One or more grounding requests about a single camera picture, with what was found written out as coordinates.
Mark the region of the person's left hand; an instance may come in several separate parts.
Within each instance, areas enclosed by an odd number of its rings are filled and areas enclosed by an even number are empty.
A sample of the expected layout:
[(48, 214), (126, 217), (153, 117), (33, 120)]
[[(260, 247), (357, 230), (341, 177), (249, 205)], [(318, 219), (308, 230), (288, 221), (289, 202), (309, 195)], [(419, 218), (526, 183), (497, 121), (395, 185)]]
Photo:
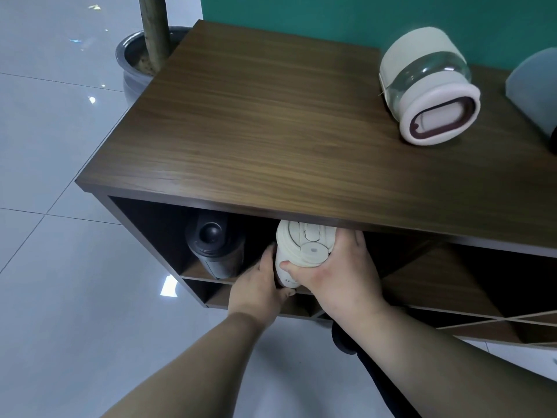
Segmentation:
[(228, 316), (247, 316), (260, 330), (274, 323), (286, 301), (275, 301), (274, 254), (276, 245), (269, 245), (254, 266), (241, 274), (232, 286)]

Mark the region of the person's right hand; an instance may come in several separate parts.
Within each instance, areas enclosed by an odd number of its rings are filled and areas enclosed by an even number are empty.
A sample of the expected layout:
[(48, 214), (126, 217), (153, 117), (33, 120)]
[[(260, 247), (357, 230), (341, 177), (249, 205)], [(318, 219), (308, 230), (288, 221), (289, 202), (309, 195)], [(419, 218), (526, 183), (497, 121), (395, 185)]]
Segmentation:
[(301, 285), (346, 332), (389, 306), (363, 232), (338, 227), (331, 254), (315, 268), (311, 283)]

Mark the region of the white insulated bottle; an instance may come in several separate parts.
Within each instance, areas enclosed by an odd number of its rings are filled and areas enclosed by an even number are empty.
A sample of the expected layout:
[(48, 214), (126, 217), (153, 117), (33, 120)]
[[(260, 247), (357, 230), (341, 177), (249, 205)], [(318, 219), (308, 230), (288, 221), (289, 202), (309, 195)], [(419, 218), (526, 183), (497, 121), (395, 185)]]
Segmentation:
[(336, 227), (281, 220), (276, 230), (275, 271), (278, 283), (285, 288), (300, 284), (281, 262), (289, 261), (298, 267), (317, 267), (327, 260), (335, 244)]

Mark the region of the person's left forearm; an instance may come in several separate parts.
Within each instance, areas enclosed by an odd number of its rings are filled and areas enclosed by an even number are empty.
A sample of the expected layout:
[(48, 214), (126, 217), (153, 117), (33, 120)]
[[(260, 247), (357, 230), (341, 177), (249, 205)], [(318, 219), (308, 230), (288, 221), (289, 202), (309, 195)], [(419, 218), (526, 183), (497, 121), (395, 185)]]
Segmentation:
[(248, 361), (274, 320), (229, 314), (101, 418), (233, 418)]

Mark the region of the person's right forearm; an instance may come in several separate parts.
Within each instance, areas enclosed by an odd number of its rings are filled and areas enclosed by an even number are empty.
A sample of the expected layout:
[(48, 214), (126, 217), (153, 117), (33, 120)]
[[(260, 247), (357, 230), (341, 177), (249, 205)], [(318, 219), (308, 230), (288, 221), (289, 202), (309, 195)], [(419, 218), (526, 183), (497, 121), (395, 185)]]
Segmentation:
[(557, 382), (385, 303), (330, 313), (422, 418), (557, 418)]

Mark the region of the black insulated bottle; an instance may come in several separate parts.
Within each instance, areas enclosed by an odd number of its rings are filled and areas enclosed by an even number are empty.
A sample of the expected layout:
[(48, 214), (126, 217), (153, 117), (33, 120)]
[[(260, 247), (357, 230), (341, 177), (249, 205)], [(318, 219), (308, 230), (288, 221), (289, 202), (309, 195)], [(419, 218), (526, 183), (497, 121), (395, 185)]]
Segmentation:
[(245, 258), (245, 220), (233, 213), (196, 210), (188, 218), (185, 240), (215, 279), (239, 275)]

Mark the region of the brown wooden shelf cabinet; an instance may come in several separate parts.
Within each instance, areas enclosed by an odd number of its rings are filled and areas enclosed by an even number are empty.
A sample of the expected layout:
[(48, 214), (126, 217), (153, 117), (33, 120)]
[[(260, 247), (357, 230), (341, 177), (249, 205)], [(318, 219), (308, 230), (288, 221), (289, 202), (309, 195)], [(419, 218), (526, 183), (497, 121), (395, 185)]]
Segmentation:
[(400, 139), (376, 49), (199, 20), (76, 179), (204, 306), (226, 309), (187, 246), (232, 213), (245, 264), (281, 219), (364, 231), (387, 300), (463, 338), (557, 349), (557, 155), (473, 65), (479, 118)]

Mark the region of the white lidded clear jar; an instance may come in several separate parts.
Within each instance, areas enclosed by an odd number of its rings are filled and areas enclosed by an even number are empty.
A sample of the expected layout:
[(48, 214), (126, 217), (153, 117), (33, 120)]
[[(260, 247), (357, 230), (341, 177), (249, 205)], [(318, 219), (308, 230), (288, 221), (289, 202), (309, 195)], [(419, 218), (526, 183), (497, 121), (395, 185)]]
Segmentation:
[(402, 139), (416, 146), (445, 143), (466, 131), (481, 109), (470, 67), (441, 29), (397, 33), (381, 49), (378, 79)]

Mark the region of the grey ceramic plant pot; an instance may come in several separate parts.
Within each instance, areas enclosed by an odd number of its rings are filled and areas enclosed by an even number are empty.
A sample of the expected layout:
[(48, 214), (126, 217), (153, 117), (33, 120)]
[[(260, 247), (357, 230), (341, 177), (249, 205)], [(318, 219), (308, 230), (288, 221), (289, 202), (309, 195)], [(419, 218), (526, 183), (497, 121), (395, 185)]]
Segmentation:
[(115, 49), (115, 58), (122, 69), (122, 87), (127, 104), (131, 107), (153, 79), (144, 31), (124, 38)]

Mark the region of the green plant trunk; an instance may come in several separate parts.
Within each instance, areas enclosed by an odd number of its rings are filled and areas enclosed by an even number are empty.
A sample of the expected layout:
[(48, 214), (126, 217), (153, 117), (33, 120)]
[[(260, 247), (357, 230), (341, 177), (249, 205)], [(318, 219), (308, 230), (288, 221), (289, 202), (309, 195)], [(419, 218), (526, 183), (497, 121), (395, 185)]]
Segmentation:
[(157, 74), (173, 51), (165, 0), (138, 0), (149, 60)]

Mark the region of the pale translucent plastic container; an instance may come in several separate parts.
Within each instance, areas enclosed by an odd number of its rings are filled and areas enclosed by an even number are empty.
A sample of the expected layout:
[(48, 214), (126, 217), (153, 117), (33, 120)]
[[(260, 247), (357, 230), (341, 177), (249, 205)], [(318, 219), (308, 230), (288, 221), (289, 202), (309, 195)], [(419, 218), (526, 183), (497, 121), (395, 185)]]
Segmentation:
[(523, 60), (506, 79), (505, 95), (557, 152), (557, 47)]

